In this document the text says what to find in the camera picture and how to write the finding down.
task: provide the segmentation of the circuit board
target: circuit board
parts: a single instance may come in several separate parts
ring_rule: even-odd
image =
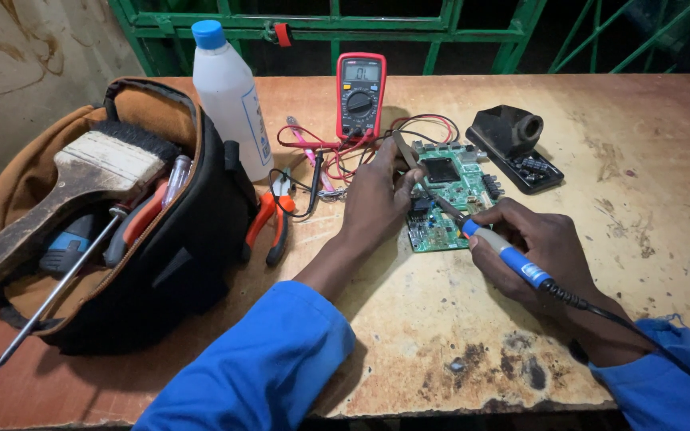
[[[456,142],[433,145],[412,143],[428,172],[430,191],[457,210],[475,213],[491,208],[503,191],[496,177],[481,171],[478,159],[485,157],[473,145]],[[459,238],[454,221],[417,184],[412,191],[412,208],[406,216],[408,237],[416,253],[466,249],[468,240]]]

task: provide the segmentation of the tool bag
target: tool bag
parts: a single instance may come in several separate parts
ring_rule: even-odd
[[[121,262],[114,269],[85,265],[42,318],[33,334],[63,354],[145,348],[227,294],[223,272],[239,261],[257,197],[238,161],[238,144],[222,142],[197,100],[189,77],[120,78],[108,87],[102,106],[82,107],[56,122],[0,175],[1,231],[55,187],[55,153],[97,121],[136,124],[193,159],[175,200]],[[107,210],[113,202],[101,204]],[[15,328],[25,325],[59,281],[37,270],[37,261],[34,256],[0,283],[0,315]]]

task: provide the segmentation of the white bottle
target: white bottle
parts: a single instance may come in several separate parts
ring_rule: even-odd
[[[223,142],[239,143],[239,160],[250,181],[268,178],[273,154],[260,112],[252,70],[225,41],[222,25],[213,20],[191,26],[196,39],[193,86]]]

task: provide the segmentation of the blue shirt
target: blue shirt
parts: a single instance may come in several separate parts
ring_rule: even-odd
[[[689,329],[656,319],[638,326],[690,366]],[[133,430],[296,429],[355,340],[317,292],[277,283],[169,382]],[[690,377],[658,354],[591,370],[635,430],[690,430]]]

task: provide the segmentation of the digital multimeter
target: digital multimeter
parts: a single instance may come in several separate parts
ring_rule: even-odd
[[[368,52],[347,52],[337,59],[337,135],[359,140],[367,129],[379,135],[383,109],[385,56]],[[361,130],[360,135],[352,134]]]

